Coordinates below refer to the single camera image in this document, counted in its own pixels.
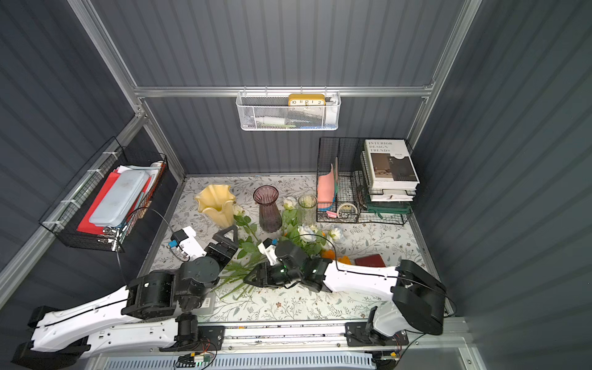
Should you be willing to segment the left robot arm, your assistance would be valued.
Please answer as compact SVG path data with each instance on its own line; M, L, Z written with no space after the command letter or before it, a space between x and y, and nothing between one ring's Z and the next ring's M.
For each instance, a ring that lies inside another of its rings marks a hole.
M31 339L12 363L29 369L62 369L82 357L112 349L158 348L162 352L207 351L223 331L198 328L199 309L239 248L238 229L218 231L211 243L172 270L151 271L114 293L59 311L39 306L29 319Z

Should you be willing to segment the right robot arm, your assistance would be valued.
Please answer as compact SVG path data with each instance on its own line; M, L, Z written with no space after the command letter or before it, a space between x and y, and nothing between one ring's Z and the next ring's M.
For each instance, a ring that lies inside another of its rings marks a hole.
M244 278L257 288L356 292L376 296L383 305L371 309L365 326L347 328L345 336L359 345L400 342L407 331L443 333L446 287L417 263L403 260L396 267L347 265L335 258L310 256L289 240L265 240L258 246L266 257Z

